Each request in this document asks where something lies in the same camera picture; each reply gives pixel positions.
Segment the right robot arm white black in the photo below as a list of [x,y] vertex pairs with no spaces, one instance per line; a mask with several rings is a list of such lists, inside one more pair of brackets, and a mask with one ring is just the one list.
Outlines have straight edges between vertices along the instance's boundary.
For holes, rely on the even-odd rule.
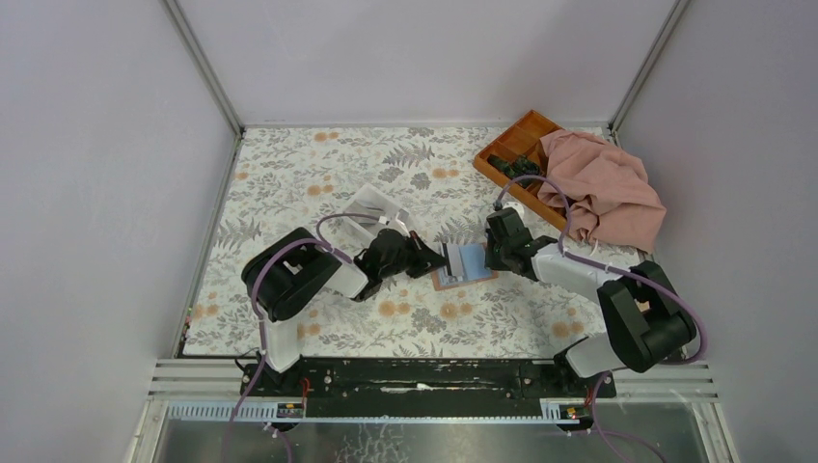
[[643,261],[628,270],[563,251],[548,236],[535,238],[510,207],[486,219],[488,268],[560,286],[600,308],[605,331],[579,340],[554,358],[559,393],[576,397],[591,377],[627,368],[643,373],[663,362],[697,335],[662,268]]

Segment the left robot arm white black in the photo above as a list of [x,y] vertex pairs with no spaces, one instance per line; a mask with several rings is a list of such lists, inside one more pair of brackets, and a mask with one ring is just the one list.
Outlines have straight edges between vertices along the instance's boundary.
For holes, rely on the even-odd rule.
[[300,373],[294,365],[301,346],[294,318],[321,290],[361,302],[397,274],[418,279],[446,264],[413,231],[382,230],[350,261],[305,228],[287,234],[247,262],[240,274],[260,318],[262,384],[277,396],[298,387]]

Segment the tan leather card holder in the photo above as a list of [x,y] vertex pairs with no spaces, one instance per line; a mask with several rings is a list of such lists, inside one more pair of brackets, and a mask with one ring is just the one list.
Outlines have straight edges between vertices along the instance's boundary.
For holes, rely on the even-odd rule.
[[[443,243],[437,243],[436,251],[443,256]],[[436,291],[454,289],[456,287],[469,286],[495,280],[499,277],[497,271],[489,269],[485,265],[486,244],[467,243],[457,244],[460,247],[460,254],[465,267],[466,276],[462,280],[451,279],[446,274],[446,267],[432,272],[432,282]]]

